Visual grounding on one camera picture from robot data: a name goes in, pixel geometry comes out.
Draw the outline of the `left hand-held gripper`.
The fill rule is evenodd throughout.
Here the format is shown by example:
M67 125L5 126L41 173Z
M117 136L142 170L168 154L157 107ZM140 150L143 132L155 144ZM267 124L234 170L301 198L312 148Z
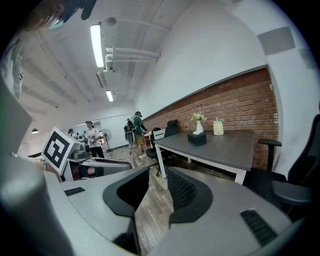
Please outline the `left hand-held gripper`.
M132 168L126 161L91 157L87 144L79 142L57 127L52 129L41 155L63 182L74 180L71 163L80 164L78 172L81 179L108 176Z

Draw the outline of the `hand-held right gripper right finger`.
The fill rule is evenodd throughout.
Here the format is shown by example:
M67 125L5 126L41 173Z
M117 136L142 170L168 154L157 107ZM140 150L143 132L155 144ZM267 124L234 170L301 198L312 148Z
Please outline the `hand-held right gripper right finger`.
M236 182L170 167L169 230L153 256L278 256L303 220Z

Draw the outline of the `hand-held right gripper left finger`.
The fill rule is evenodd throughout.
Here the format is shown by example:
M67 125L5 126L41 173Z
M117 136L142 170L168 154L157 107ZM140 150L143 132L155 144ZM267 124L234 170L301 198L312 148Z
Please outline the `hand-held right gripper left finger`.
M50 256L139 256L135 212L149 189L149 169L134 168L78 181L44 173L60 234Z

